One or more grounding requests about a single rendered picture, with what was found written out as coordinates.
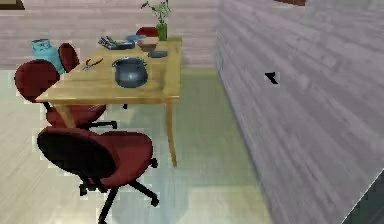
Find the light blue trash can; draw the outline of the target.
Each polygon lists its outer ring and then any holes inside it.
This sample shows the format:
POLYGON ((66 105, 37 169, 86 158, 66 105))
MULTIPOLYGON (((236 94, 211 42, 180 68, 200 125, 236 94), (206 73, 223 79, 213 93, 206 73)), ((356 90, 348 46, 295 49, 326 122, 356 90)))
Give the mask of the light blue trash can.
POLYGON ((63 74, 65 69, 62 66, 58 49, 51 45, 49 39, 37 39, 31 42, 32 55, 35 59, 44 59, 51 62, 59 74, 63 74))

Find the wooden dining table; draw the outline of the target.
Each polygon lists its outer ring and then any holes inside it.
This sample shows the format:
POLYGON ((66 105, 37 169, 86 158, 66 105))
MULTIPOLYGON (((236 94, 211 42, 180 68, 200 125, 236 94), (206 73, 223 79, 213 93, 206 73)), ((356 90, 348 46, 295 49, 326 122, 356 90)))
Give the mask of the wooden dining table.
POLYGON ((157 48, 167 53, 156 59, 136 47, 128 50, 107 50, 98 48, 93 59, 102 62, 88 70, 82 64, 63 75, 58 82, 36 98, 39 103, 50 103, 64 124, 75 125, 69 110, 71 105, 91 104, 163 104, 166 107, 166 132, 173 165, 177 164, 173 137, 173 102, 180 97, 180 73, 182 58, 182 39, 170 37, 158 43, 157 48), (138 57, 146 62, 148 81, 141 87, 123 88, 115 81, 112 63, 124 57, 138 57))

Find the red brown wall frame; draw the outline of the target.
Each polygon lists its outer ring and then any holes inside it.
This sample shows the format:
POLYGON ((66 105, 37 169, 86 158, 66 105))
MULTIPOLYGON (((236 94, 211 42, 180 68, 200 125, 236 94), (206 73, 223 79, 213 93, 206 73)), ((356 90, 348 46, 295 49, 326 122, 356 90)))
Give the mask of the red brown wall frame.
POLYGON ((305 3, 306 3, 306 0, 274 0, 274 1, 291 4, 294 6, 305 6, 305 3))

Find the black pliers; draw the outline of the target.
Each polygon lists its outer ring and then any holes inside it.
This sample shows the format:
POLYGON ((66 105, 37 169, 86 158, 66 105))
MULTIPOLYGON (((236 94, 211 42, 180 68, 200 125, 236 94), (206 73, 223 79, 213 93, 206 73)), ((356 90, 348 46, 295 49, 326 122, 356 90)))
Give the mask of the black pliers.
POLYGON ((88 70, 90 69, 91 67, 101 63, 103 61, 103 58, 101 58, 100 60, 93 60, 93 59, 87 59, 86 62, 85 62, 85 66, 82 70, 88 70))

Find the brown bowl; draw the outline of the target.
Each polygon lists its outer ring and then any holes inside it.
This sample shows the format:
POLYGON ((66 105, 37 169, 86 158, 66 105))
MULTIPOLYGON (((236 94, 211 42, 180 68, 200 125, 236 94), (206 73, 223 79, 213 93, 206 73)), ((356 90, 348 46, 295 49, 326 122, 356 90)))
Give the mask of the brown bowl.
POLYGON ((146 37, 144 39, 140 39, 137 42, 137 45, 143 52, 151 52, 153 51, 159 43, 158 37, 146 37))

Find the brown framed picture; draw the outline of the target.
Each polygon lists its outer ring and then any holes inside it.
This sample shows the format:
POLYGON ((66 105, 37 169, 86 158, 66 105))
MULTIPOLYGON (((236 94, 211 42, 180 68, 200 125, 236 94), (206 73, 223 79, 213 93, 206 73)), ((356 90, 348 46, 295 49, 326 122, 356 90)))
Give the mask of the brown framed picture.
POLYGON ((24 10, 22 0, 0 0, 0 10, 24 10))

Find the green vase with plant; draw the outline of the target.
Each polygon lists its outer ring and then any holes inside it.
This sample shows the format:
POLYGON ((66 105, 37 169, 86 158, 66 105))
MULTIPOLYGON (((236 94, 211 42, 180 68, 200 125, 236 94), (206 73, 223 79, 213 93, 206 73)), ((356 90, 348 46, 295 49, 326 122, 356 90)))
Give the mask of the green vase with plant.
POLYGON ((164 0, 156 4, 150 4, 149 1, 146 0, 141 5, 141 9, 143 8, 149 8, 153 15, 156 17, 156 30, 158 38, 160 41, 166 41, 168 39, 168 17, 171 13, 171 9, 169 8, 169 1, 164 0))

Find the dark grey cooking pot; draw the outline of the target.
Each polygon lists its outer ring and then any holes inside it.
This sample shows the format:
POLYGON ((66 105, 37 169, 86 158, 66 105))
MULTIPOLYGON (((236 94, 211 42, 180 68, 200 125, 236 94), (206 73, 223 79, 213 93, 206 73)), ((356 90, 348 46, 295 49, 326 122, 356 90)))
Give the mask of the dark grey cooking pot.
POLYGON ((115 81, 123 88, 138 88, 148 81, 147 63, 139 57, 123 57, 115 60, 115 81))

